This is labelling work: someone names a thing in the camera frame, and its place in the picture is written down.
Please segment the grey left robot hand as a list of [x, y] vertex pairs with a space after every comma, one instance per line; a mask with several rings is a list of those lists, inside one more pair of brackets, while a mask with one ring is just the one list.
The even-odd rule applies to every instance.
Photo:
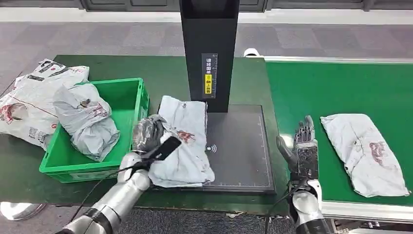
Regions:
[[133, 128], [131, 150], [138, 154], [147, 153], [160, 143], [166, 120], [158, 114], [141, 119]]

